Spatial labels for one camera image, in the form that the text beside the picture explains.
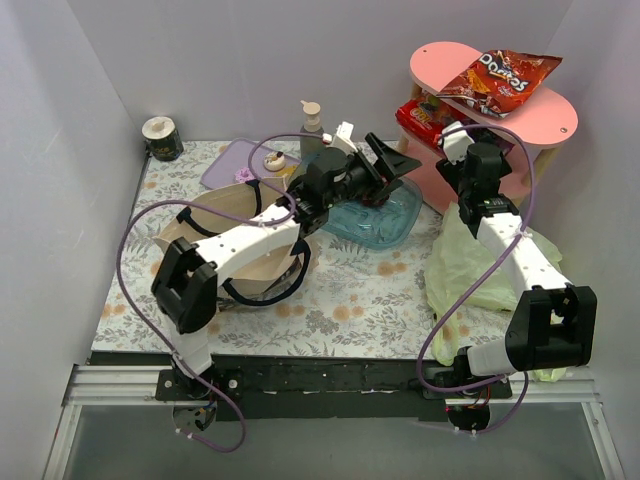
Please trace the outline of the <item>red grape bunch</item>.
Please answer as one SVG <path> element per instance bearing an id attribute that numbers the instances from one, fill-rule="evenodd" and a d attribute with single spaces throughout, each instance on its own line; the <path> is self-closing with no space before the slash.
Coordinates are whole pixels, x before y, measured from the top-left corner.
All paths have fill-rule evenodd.
<path id="1" fill-rule="evenodd" d="M 384 205 L 389 200 L 389 198 L 389 195 L 379 198 L 365 198 L 362 200 L 362 204 L 367 207 L 378 208 Z"/>

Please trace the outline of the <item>red fruit candy bag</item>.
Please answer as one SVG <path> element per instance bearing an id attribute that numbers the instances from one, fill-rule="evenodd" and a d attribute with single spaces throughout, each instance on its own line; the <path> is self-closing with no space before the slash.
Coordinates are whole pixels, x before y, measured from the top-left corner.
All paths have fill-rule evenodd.
<path id="1" fill-rule="evenodd" d="M 439 149 L 442 131 L 455 122 L 470 124 L 472 120 L 464 113 L 429 93 L 410 99 L 396 110 L 397 123 L 412 133 L 425 146 Z"/>

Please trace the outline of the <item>white cream toy pastry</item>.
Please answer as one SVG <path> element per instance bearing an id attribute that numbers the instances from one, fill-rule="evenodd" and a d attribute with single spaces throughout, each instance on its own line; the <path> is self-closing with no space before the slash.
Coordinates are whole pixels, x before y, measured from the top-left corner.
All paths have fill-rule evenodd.
<path id="1" fill-rule="evenodd" d="M 272 151 L 263 159 L 263 166 L 269 172 L 281 171 L 286 165 L 286 157 L 282 151 Z"/>

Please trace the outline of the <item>light green plastic grocery bag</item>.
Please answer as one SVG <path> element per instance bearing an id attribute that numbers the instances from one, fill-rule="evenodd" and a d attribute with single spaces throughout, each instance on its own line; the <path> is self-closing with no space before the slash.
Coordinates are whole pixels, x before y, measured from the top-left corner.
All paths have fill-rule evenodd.
<path id="1" fill-rule="evenodd" d="M 473 234 L 452 203 L 426 260 L 427 300 L 438 318 L 429 341 L 435 360 L 453 365 L 464 336 L 463 308 L 513 313 L 522 294 L 533 286 L 568 285 L 559 269 L 561 259 L 557 247 L 526 227 L 519 215 L 507 212 L 483 218 Z"/>

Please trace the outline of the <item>orange Doritos chip bag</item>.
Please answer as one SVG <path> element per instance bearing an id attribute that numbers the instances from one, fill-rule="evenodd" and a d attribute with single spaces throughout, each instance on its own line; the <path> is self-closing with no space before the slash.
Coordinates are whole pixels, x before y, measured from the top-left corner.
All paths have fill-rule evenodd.
<path id="1" fill-rule="evenodd" d="M 438 97 L 505 118 L 527 102 L 562 61 L 550 55 L 489 50 L 443 87 Z"/>

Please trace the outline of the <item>purple toy food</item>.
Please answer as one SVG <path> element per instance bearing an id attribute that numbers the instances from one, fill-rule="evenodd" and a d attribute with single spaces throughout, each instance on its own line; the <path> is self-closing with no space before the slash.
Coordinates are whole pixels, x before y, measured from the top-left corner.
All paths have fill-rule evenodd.
<path id="1" fill-rule="evenodd" d="M 252 174 L 251 170 L 247 167 L 239 169 L 234 174 L 234 179 L 236 183 L 246 183 L 248 181 L 254 180 L 255 177 Z"/>

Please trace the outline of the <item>beige canvas tote bag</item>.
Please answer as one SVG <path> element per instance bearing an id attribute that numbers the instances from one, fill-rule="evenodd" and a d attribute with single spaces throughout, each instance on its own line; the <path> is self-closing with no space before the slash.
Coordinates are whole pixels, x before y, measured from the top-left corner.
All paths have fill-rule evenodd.
<path id="1" fill-rule="evenodd" d="M 276 176 L 266 177 L 261 182 L 249 180 L 207 191 L 193 201 L 235 217 L 253 218 L 277 200 L 279 194 L 273 188 L 284 190 L 287 180 L 287 177 Z M 238 225 L 236 220 L 186 206 L 153 241 L 162 251 L 166 251 L 170 243 L 180 237 L 193 243 L 217 236 Z M 237 300 L 224 288 L 218 289 L 218 296 L 223 303 L 221 308 L 227 309 L 233 302 L 246 305 L 249 301 L 265 301 L 271 305 L 279 295 L 293 295 L 306 273 L 314 268 L 316 253 L 313 243 L 301 240 L 254 260 L 231 277 L 229 285 L 237 292 Z"/>

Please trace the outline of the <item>purple snack bag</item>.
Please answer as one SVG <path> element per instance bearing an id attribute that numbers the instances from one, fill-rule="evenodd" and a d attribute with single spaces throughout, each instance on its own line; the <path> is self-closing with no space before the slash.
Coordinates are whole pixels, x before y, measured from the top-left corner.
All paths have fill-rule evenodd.
<path id="1" fill-rule="evenodd" d="M 514 144 L 509 140 L 504 139 L 492 130 L 486 128 L 477 129 L 472 134 L 472 137 L 475 142 L 486 143 L 499 148 L 504 156 L 507 156 L 514 147 Z"/>

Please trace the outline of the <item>orange toy bread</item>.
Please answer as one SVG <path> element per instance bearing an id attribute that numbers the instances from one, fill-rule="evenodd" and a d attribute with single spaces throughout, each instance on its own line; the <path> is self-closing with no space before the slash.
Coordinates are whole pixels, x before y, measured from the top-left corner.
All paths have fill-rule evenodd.
<path id="1" fill-rule="evenodd" d="M 288 165 L 284 167 L 282 170 L 277 172 L 277 175 L 282 178 L 290 178 L 295 171 L 297 170 L 296 165 Z"/>

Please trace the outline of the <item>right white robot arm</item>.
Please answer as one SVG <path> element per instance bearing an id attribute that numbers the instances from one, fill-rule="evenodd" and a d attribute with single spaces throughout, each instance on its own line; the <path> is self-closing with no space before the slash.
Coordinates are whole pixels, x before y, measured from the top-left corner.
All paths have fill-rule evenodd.
<path id="1" fill-rule="evenodd" d="M 498 261 L 518 299 L 501 340 L 470 347 L 452 373 L 454 389 L 475 397 L 489 376 L 576 367 L 591 359 L 597 297 L 575 286 L 525 235 L 514 203 L 499 191 L 510 170 L 502 151 L 473 143 L 464 159 L 440 160 L 437 171 L 458 196 L 459 214 L 472 236 Z"/>

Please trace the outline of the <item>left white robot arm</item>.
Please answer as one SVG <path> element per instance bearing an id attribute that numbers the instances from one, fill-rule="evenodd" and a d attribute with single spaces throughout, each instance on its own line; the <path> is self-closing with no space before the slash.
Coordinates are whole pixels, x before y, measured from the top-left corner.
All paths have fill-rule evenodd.
<path id="1" fill-rule="evenodd" d="M 170 321 L 172 357 L 181 372 L 178 387 L 188 398 L 200 400 L 212 390 L 206 327 L 216 313 L 219 288 L 274 250 L 303 246 L 327 223 L 332 207 L 388 197 L 421 164 L 372 133 L 365 140 L 375 160 L 368 160 L 348 135 L 337 133 L 286 192 L 253 218 L 202 240 L 179 237 L 169 244 L 151 291 Z"/>

